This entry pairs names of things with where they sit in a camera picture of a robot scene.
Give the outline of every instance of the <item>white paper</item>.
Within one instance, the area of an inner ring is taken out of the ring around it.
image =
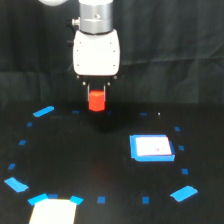
[[[29,224],[73,224],[76,206],[69,200],[40,201],[34,206]]]
[[[172,155],[167,137],[136,138],[138,156]]]

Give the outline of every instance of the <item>black background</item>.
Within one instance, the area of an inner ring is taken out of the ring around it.
[[[114,0],[121,47],[110,102],[223,103],[222,0]],[[0,102],[85,101],[76,80],[73,34],[78,0],[57,7],[0,1]]]

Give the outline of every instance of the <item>blue tape piece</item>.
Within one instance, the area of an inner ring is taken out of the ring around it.
[[[12,170],[12,169],[15,167],[15,165],[16,165],[16,164],[14,164],[14,163],[10,164],[9,167],[8,167],[8,169],[9,169],[9,170]]]
[[[47,196],[49,199],[57,199],[58,198],[57,194],[48,194]]]
[[[77,205],[80,205],[82,202],[83,202],[83,199],[82,198],[78,198],[78,197],[75,197],[75,196],[72,196],[70,198],[70,201],[77,204]]]
[[[188,169],[182,169],[182,174],[188,175]]]
[[[14,177],[11,177],[4,181],[6,184],[8,184],[14,191],[17,193],[25,191],[28,186],[25,184],[20,183],[18,180],[16,180]]]
[[[44,115],[44,114],[47,114],[47,113],[51,112],[52,110],[54,110],[54,107],[52,107],[52,106],[50,106],[50,107],[46,107],[46,108],[44,108],[44,109],[42,109],[42,110],[39,110],[39,111],[33,113],[33,115],[34,115],[35,117],[40,117],[40,116],[42,116],[42,115]]]
[[[180,128],[179,127],[175,127],[175,131],[180,131]]]
[[[142,204],[149,204],[149,197],[143,197]]]
[[[27,127],[31,127],[32,125],[33,125],[32,122],[28,122],[28,123],[27,123]]]
[[[141,116],[147,116],[147,113],[140,113]]]
[[[106,201],[105,197],[104,196],[100,196],[97,199],[97,204],[105,204],[105,201]]]
[[[181,151],[184,151],[184,146],[183,146],[183,145],[179,145],[178,147],[179,147],[179,149],[180,149]]]
[[[135,159],[138,162],[172,162],[172,161],[174,161],[175,150],[173,147],[173,143],[171,141],[170,141],[170,148],[172,151],[172,155],[138,156],[136,138],[139,138],[139,137],[166,137],[166,135],[133,135],[133,136],[130,136],[131,158]]]
[[[186,187],[174,192],[170,196],[173,197],[176,201],[181,202],[196,193],[198,193],[198,191],[196,189],[194,189],[193,187],[190,187],[190,186],[186,186]]]
[[[39,201],[43,201],[45,199],[48,199],[47,195],[46,194],[41,194],[41,195],[38,195],[34,198],[31,198],[28,200],[28,202],[33,206],[35,205],[37,202]]]
[[[21,140],[20,142],[19,142],[19,145],[25,145],[26,144],[26,140]]]
[[[72,113],[73,114],[79,114],[79,111],[78,110],[73,110]]]

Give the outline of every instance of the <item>red block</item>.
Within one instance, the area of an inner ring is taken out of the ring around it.
[[[93,90],[89,93],[89,110],[95,112],[105,110],[105,93],[103,90]]]

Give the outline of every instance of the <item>white square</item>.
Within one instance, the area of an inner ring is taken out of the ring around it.
[[[167,137],[138,137],[136,146],[138,156],[172,155]]]
[[[46,199],[35,204],[29,224],[73,224],[77,204]]]

